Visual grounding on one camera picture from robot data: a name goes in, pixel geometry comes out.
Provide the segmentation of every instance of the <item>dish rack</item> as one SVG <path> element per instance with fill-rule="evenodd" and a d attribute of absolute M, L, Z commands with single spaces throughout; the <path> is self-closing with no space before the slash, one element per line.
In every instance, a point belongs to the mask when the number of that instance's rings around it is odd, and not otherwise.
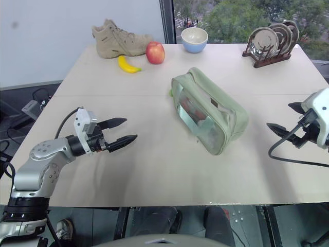
<path fill-rule="evenodd" d="M 266 52 L 266 55 L 264 58 L 258 58 L 256 56 L 254 56 L 253 54 L 251 54 L 251 52 L 249 50 L 249 45 L 250 45 L 251 39 L 252 39 L 252 37 L 249 38 L 247 48 L 245 51 L 243 51 L 242 57 L 252 57 L 255 60 L 255 63 L 253 64 L 253 67 L 255 67 L 255 68 L 260 68 L 260 67 L 264 67 L 266 65 L 270 65 L 273 63 L 278 63 L 278 62 L 281 62 L 284 60 L 288 60 L 291 57 L 291 50 L 286 53 L 281 54 L 282 47 L 279 47 L 279 49 L 278 49 L 279 52 L 277 55 L 268 57 L 269 51 L 271 51 L 274 47 L 274 46 L 271 46 L 268 49 L 268 51 L 265 51 L 266 47 L 264 47 L 263 53 L 261 53 L 261 55 L 262 55 L 262 54 L 265 54 L 265 52 Z"/>

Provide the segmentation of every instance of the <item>green bag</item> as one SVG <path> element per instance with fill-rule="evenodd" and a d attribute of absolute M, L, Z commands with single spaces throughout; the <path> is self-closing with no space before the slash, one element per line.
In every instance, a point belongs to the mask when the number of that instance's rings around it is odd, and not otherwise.
<path fill-rule="evenodd" d="M 180 118 L 211 154 L 221 154 L 248 125 L 247 112 L 198 68 L 172 79 L 172 95 Z"/>

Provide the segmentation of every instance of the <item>black cable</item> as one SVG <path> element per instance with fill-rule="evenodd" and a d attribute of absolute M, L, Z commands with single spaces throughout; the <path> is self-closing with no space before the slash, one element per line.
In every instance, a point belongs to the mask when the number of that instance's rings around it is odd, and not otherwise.
<path fill-rule="evenodd" d="M 46 91 L 46 92 L 47 92 L 47 96 L 48 96 L 48 98 L 50 99 L 50 95 L 49 95 L 49 91 L 48 91 L 48 89 L 45 89 L 44 87 L 42 87 L 42 88 L 40 88 L 40 89 L 35 90 L 35 91 L 32 93 L 33 100 L 36 100 L 36 97 L 35 97 L 36 92 L 41 91 L 41 90 Z"/>
<path fill-rule="evenodd" d="M 7 143 L 6 147 L 5 147 L 3 150 L 0 151 L 0 152 L 5 152 L 5 151 L 7 150 L 7 148 L 9 147 L 10 143 L 9 143 L 9 141 L 7 141 L 7 140 L 2 140 L 2 141 L 0 142 L 0 145 L 1 145 L 2 143 Z"/>
<path fill-rule="evenodd" d="M 239 237 L 239 235 L 235 232 L 235 230 L 233 230 L 233 228 L 231 228 L 232 232 L 234 232 L 234 234 L 236 235 L 236 237 L 239 239 L 239 241 L 241 242 L 241 244 L 243 245 L 243 247 L 246 247 L 245 243 L 241 240 L 241 238 Z"/>
<path fill-rule="evenodd" d="M 288 140 L 289 137 L 291 137 L 302 125 L 298 123 L 296 127 L 293 128 L 288 134 L 286 134 L 281 140 L 276 142 L 269 150 L 268 150 L 268 156 L 271 158 L 274 158 L 275 160 L 279 161 L 286 161 L 286 162 L 293 162 L 293 163 L 299 163 L 299 164 L 306 164 L 306 165 L 313 165 L 313 166 L 323 166 L 323 167 L 329 167 L 327 164 L 323 163 L 317 163 L 317 162 L 309 162 L 309 161 L 298 161 L 298 160 L 291 160 L 288 158 L 280 158 L 272 155 L 273 150 L 278 147 L 278 145 L 282 144 L 284 141 Z"/>
<path fill-rule="evenodd" d="M 57 235 L 56 235 L 56 232 L 55 232 L 55 230 L 53 229 L 53 227 L 52 227 L 52 225 L 51 225 L 51 223 L 50 223 L 50 219 L 49 219 L 49 217 L 48 217 L 47 214 L 46 214 L 46 218 L 47 218 L 47 226 L 48 226 L 48 228 L 49 228 L 49 230 L 50 230 L 50 233 L 51 233 L 51 235 L 52 235 L 52 238 L 55 240 L 55 243 L 56 243 L 57 247 L 62 247 L 61 242 L 60 242 L 60 240 L 58 239 L 58 237 L 57 237 Z"/>
<path fill-rule="evenodd" d="M 5 174 L 11 178 L 11 190 L 10 190 L 10 196 L 11 196 L 11 193 L 12 193 L 12 189 L 14 187 L 14 178 L 15 178 L 15 175 L 16 175 L 16 171 L 15 171 L 15 167 L 10 163 L 10 162 L 4 162 L 3 163 L 3 166 L 4 166 L 4 171 L 5 171 Z"/>
<path fill-rule="evenodd" d="M 81 107 L 78 107 L 78 108 L 76 108 L 75 110 L 73 110 L 73 111 L 71 111 L 64 119 L 63 119 L 63 121 L 61 122 L 61 125 L 58 127 L 58 129 L 57 129 L 57 132 L 56 132 L 56 135 L 55 135 L 55 138 L 54 139 L 57 139 L 58 138 L 58 136 L 60 135 L 60 132 L 61 132 L 61 130 L 62 130 L 62 128 L 63 128 L 63 126 L 64 126 L 64 124 L 65 124 L 65 122 L 68 120 L 68 118 L 70 117 L 70 116 L 72 116 L 75 112 L 77 112 L 78 111 L 78 109 L 80 109 Z"/>
<path fill-rule="evenodd" d="M 8 128 L 8 129 L 7 129 L 7 135 L 8 135 L 8 137 L 9 137 L 13 142 L 17 143 L 18 145 L 22 144 L 22 143 L 19 143 L 19 142 L 16 141 L 16 140 L 14 140 L 14 139 L 9 135 L 9 130 L 10 130 L 10 129 L 13 129 L 13 128 Z"/>

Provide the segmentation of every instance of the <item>window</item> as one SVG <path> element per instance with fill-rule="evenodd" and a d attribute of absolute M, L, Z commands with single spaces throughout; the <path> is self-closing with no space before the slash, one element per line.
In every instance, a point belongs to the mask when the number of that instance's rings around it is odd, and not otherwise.
<path fill-rule="evenodd" d="M 208 43 L 247 43 L 252 31 L 293 20 L 298 44 L 310 59 L 329 60 L 328 0 L 173 0 L 177 43 L 187 27 L 208 33 Z"/>

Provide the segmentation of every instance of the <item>red apple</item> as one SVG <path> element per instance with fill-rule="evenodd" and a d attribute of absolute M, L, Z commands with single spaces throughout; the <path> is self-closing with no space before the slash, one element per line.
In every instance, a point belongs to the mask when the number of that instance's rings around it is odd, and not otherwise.
<path fill-rule="evenodd" d="M 146 47 L 146 57 L 153 64 L 160 64 L 165 59 L 165 49 L 161 43 L 152 41 Z"/>

